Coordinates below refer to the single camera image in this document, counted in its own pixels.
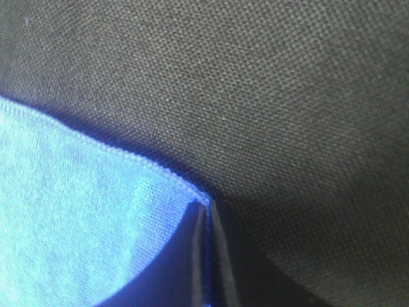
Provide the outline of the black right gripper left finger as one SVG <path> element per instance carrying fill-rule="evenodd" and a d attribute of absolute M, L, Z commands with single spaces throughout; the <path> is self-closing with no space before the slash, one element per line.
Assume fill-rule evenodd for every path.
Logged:
<path fill-rule="evenodd" d="M 187 209 L 169 242 L 130 283 L 100 306 L 203 306 L 205 206 Z"/>

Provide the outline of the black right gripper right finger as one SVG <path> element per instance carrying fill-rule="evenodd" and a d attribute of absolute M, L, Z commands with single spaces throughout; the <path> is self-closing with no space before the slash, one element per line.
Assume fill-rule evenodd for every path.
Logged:
<path fill-rule="evenodd" d="M 212 203 L 212 306 L 322 306 L 323 300 L 274 265 L 237 223 Z"/>

